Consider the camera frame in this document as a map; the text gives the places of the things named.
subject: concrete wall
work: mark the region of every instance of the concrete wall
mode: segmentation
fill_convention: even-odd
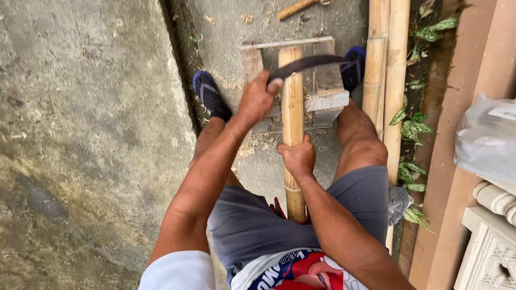
[[[0,284],[135,288],[195,145],[158,0],[2,0],[0,47]]]

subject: machete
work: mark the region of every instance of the machete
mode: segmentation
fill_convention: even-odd
[[[287,64],[284,67],[280,67],[274,70],[270,74],[267,84],[269,84],[275,78],[285,80],[293,73],[302,72],[304,70],[311,69],[314,67],[342,63],[349,63],[349,60],[346,60],[343,56],[336,56],[331,54],[303,57],[298,60],[294,60],[293,62]]]

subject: man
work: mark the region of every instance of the man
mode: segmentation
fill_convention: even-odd
[[[342,68],[349,91],[364,71],[364,55],[353,49],[347,57],[354,62]],[[231,165],[240,144],[268,115],[283,85],[275,79],[267,86],[268,77],[263,71],[246,84],[233,116],[210,75],[195,75],[195,91],[211,117],[165,213],[140,289],[214,289],[206,227],[231,289],[414,289],[384,246],[387,150],[353,100],[337,118],[343,152],[327,190],[313,175],[316,151],[308,135],[299,146],[277,147],[301,188],[311,224],[277,216],[235,177]]]

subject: right hand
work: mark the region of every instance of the right hand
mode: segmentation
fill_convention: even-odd
[[[285,143],[280,143],[276,147],[276,151],[281,154],[285,167],[294,178],[313,175],[315,148],[308,134],[304,135],[303,143],[300,145],[288,146]]]
[[[250,126],[256,125],[269,115],[274,97],[283,86],[283,80],[276,78],[267,86],[270,73],[263,70],[255,79],[244,86],[244,93],[237,115]]]

